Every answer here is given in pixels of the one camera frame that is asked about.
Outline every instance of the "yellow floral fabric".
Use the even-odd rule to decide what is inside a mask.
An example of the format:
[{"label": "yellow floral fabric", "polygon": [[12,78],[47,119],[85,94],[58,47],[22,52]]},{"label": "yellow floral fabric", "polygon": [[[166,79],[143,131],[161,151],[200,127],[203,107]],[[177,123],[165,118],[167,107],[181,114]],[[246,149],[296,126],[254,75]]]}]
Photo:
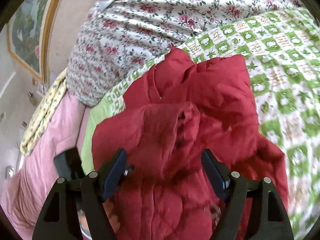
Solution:
[{"label": "yellow floral fabric", "polygon": [[47,130],[48,124],[67,90],[66,72],[67,69],[61,72],[34,112],[20,143],[20,151],[23,155],[29,156],[32,153],[36,143]]}]

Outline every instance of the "floral fabric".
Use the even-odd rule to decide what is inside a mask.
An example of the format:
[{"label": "floral fabric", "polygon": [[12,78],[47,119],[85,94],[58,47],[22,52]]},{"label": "floral fabric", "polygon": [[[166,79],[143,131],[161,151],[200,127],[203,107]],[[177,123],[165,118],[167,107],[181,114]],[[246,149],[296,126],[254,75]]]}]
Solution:
[{"label": "floral fabric", "polygon": [[86,105],[133,70],[172,46],[217,26],[299,0],[116,0],[104,11],[99,1],[78,34],[67,70],[67,87]]}]

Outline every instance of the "green checkered blanket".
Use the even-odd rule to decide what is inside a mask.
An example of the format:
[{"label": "green checkered blanket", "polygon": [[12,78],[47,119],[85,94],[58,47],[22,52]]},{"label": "green checkered blanket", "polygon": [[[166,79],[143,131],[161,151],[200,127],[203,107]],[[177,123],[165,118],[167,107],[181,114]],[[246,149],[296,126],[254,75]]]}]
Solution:
[{"label": "green checkered blanket", "polygon": [[[295,239],[303,238],[320,214],[319,36],[309,12],[299,8],[246,18],[179,46],[195,63],[235,54],[245,57],[260,132],[286,156]],[[162,60],[164,55],[148,62],[105,95],[100,103],[110,109],[105,118],[124,110],[123,94],[129,85]],[[86,172],[93,169],[88,154],[82,153]]]}]

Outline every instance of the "metal screw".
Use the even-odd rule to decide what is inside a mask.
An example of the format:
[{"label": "metal screw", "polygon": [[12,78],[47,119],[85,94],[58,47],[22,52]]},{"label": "metal screw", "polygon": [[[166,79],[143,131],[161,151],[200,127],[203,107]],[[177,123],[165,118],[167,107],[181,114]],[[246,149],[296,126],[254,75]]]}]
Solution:
[{"label": "metal screw", "polygon": [[97,176],[98,176],[98,173],[96,171],[93,171],[93,172],[89,173],[89,177],[92,178],[92,179],[97,177]]},{"label": "metal screw", "polygon": [[231,172],[231,176],[234,177],[234,178],[239,178],[240,177],[240,173],[237,172],[237,171],[233,171],[233,172]]},{"label": "metal screw", "polygon": [[265,183],[271,183],[271,179],[268,177],[264,177],[263,180]]},{"label": "metal screw", "polygon": [[65,181],[64,177],[60,177],[60,178],[57,179],[57,182],[59,184],[64,183],[64,181]]}]

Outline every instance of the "human hand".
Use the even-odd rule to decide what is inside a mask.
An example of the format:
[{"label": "human hand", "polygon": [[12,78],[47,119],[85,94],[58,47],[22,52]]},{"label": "human hand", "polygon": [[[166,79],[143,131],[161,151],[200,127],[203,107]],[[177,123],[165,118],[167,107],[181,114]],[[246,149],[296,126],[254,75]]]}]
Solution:
[{"label": "human hand", "polygon": [[[117,231],[120,228],[120,223],[118,221],[118,216],[114,213],[114,205],[111,202],[111,200],[107,200],[104,204],[103,204],[103,208],[108,216],[109,222],[112,226],[112,229],[114,231],[114,233],[117,233]],[[88,227],[88,222],[87,219],[85,217],[85,214],[78,214],[79,215],[79,220],[82,224],[82,228],[89,232],[89,227]]]}]

